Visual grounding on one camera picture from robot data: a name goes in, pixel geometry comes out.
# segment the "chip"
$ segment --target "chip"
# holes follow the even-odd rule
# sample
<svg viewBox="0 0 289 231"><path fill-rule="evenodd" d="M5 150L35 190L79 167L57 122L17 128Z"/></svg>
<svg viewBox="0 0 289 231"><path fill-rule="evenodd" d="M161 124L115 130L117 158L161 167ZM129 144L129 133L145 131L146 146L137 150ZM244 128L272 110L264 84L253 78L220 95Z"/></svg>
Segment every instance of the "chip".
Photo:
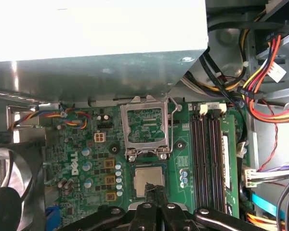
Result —
<svg viewBox="0 0 289 231"><path fill-rule="evenodd" d="M162 167L140 167L135 169L134 189L137 197L145 196L147 183L165 186Z"/></svg>
<svg viewBox="0 0 289 231"><path fill-rule="evenodd" d="M104 160L104 168L114 168L115 163L116 163L116 161L114 158Z"/></svg>
<svg viewBox="0 0 289 231"><path fill-rule="evenodd" d="M115 185L116 184L116 176L114 176L114 175L105 176L105 184L106 185Z"/></svg>
<svg viewBox="0 0 289 231"><path fill-rule="evenodd" d="M73 215L73 214L74 214L74 208L72 208L72 207L67 208L67 209L66 209L66 213L67 213L68 215Z"/></svg>
<svg viewBox="0 0 289 231"><path fill-rule="evenodd" d="M117 200L117 194L116 192L107 192L105 194L106 201L116 201Z"/></svg>

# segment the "black plastic part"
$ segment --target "black plastic part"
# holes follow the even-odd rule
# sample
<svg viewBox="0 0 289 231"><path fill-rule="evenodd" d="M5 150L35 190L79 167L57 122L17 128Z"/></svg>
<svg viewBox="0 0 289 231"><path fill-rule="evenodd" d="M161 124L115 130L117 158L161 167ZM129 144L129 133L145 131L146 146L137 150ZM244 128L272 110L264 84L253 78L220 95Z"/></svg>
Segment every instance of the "black plastic part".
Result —
<svg viewBox="0 0 289 231"><path fill-rule="evenodd" d="M15 189L0 188L0 231L16 231L22 213L21 198Z"/></svg>
<svg viewBox="0 0 289 231"><path fill-rule="evenodd" d="M220 231L265 231L262 228L229 216L223 212L206 207L196 209L194 211L194 218L196 222Z"/></svg>
<svg viewBox="0 0 289 231"><path fill-rule="evenodd" d="M122 208L111 206L69 224L59 231L104 231L121 224L124 216L125 211Z"/></svg>
<svg viewBox="0 0 289 231"><path fill-rule="evenodd" d="M161 207L167 231L197 231L198 227L192 219L188 219L176 204L164 204Z"/></svg>
<svg viewBox="0 0 289 231"><path fill-rule="evenodd" d="M146 201L158 207L167 204L168 199L164 190L165 190L164 186L147 183L145 185Z"/></svg>
<svg viewBox="0 0 289 231"><path fill-rule="evenodd" d="M135 217L131 221L129 231L155 231L157 207L151 203L138 205Z"/></svg>
<svg viewBox="0 0 289 231"><path fill-rule="evenodd" d="M114 127L113 123L102 123L102 124L97 125L98 129L109 129L113 127Z"/></svg>
<svg viewBox="0 0 289 231"><path fill-rule="evenodd" d="M249 97L254 100L261 100L264 97L264 92L261 92L261 91L254 93L250 90L243 89L242 87L238 87L237 91L241 93L242 95L245 95L246 97Z"/></svg>

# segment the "white connector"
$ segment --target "white connector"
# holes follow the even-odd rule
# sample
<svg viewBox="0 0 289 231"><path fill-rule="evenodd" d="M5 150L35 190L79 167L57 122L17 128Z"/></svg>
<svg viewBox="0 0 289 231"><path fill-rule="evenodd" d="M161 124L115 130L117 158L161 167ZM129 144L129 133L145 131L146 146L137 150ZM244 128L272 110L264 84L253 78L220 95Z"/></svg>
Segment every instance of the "white connector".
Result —
<svg viewBox="0 0 289 231"><path fill-rule="evenodd" d="M227 112L227 104L220 103L220 110L222 111L222 114L225 114Z"/></svg>
<svg viewBox="0 0 289 231"><path fill-rule="evenodd" d="M243 167L242 167L242 178L243 178L243 181L244 181L244 186L246 188L256 188L257 187L257 184L255 184L252 181L250 181L251 175L252 175L253 172L257 172L257 170L254 169L254 168L250 168L250 167L247 167L247 166L243 165Z"/></svg>
<svg viewBox="0 0 289 231"><path fill-rule="evenodd" d="M200 111L199 114L201 116L205 116L208 113L208 106L206 104L200 105Z"/></svg>

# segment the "green circuit board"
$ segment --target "green circuit board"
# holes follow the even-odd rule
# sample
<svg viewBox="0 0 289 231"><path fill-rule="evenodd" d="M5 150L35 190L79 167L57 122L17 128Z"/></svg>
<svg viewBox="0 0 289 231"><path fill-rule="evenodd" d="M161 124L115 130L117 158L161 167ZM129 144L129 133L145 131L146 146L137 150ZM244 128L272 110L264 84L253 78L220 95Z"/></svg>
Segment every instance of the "green circuit board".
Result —
<svg viewBox="0 0 289 231"><path fill-rule="evenodd" d="M100 206L115 205L128 210L131 203L144 201L135 189L135 176L142 170L154 169L163 177L168 201L187 206L189 212L196 209L194 182L194 156L192 152L190 117L191 103L181 103L182 109L174 114L173 152L169 160L158 161L156 157L139 157L134 163L125 159L125 143L122 129L120 107L82 108L92 116L85 129L66 127L59 130L59 142L46 147L47 175L46 185L57 186L62 179L73 180L70 192L60 189L57 201L60 206L62 227L75 222L94 212ZM168 113L174 108L168 104ZM223 141L227 141L228 165L224 166L230 181L230 188L225 187L227 212L239 216L238 186L236 173L236 135L242 131L240 115L234 108L229 108L221 117ZM161 110L151 109L128 113L132 142L151 142L163 139ZM53 125L61 125L59 119ZM187 173L185 182L180 179L181 172Z"/></svg>

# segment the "cable tie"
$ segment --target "cable tie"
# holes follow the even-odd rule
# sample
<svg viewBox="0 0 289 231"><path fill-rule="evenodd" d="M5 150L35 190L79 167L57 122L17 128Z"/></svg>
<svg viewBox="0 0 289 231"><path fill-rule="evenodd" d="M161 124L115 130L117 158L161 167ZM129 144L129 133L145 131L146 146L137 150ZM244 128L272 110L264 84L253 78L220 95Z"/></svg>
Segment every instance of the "cable tie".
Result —
<svg viewBox="0 0 289 231"><path fill-rule="evenodd" d="M243 67L248 67L250 65L249 61L244 61L243 62Z"/></svg>
<svg viewBox="0 0 289 231"><path fill-rule="evenodd" d="M246 97L254 99L254 100L261 100L264 97L264 92L258 91L257 93L254 93L250 90L243 89L242 86L237 88L237 92L241 93L242 95L245 95Z"/></svg>

